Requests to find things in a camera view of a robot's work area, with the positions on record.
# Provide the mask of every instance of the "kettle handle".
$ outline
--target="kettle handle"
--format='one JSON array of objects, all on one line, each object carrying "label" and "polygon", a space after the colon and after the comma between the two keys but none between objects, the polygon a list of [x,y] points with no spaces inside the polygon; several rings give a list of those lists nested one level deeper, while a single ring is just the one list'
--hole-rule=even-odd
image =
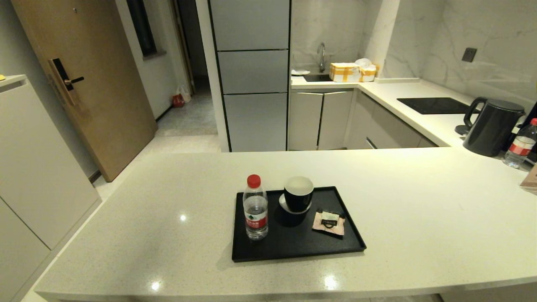
[{"label": "kettle handle", "polygon": [[470,121],[470,117],[472,114],[474,114],[475,107],[477,107],[480,103],[485,104],[487,102],[487,99],[484,97],[479,97],[475,99],[471,105],[470,108],[468,108],[468,111],[466,111],[465,117],[462,119],[465,122],[465,125],[470,129],[474,124]]}]

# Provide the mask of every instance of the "floor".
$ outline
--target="floor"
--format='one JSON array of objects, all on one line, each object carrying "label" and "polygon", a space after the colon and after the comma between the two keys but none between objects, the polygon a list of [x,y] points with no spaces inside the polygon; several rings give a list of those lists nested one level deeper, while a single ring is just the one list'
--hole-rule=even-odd
[{"label": "floor", "polygon": [[[92,216],[108,200],[114,191],[123,183],[136,166],[155,154],[166,153],[216,153],[220,152],[220,143],[214,121],[214,110],[210,90],[200,85],[198,94],[190,103],[182,108],[170,110],[158,122],[159,129],[151,142],[139,155],[114,179],[107,183],[103,177],[98,178],[93,186],[99,193],[103,202]],[[371,298],[371,299],[343,299],[343,300],[303,300],[304,302],[441,302],[437,295]],[[23,302],[46,302],[33,291],[33,287],[26,294]]]}]

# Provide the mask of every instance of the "black mug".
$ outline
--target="black mug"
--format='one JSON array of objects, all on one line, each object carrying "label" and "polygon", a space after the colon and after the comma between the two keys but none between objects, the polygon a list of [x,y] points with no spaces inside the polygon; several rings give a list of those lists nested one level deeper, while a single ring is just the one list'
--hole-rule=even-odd
[{"label": "black mug", "polygon": [[311,204],[313,183],[303,176],[291,177],[284,186],[285,203],[295,213],[304,212]]}]

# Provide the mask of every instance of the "red bottle cap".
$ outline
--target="red bottle cap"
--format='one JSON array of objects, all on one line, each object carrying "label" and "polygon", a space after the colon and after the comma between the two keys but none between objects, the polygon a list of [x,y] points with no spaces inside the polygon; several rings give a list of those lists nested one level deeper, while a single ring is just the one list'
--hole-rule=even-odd
[{"label": "red bottle cap", "polygon": [[258,188],[261,185],[261,177],[257,174],[248,176],[248,186],[252,189]]}]

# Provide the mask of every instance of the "black tray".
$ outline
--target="black tray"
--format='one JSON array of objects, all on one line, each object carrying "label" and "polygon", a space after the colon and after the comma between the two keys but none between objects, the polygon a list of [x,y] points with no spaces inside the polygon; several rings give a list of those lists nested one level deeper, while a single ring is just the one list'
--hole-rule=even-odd
[{"label": "black tray", "polygon": [[[251,241],[246,235],[243,193],[237,193],[231,255],[234,262],[351,253],[366,249],[366,244],[335,186],[315,188],[311,208],[303,215],[289,214],[281,208],[279,198],[283,192],[283,190],[267,191],[268,235],[260,241]],[[318,208],[345,213],[344,236],[314,231],[311,228]]]}]

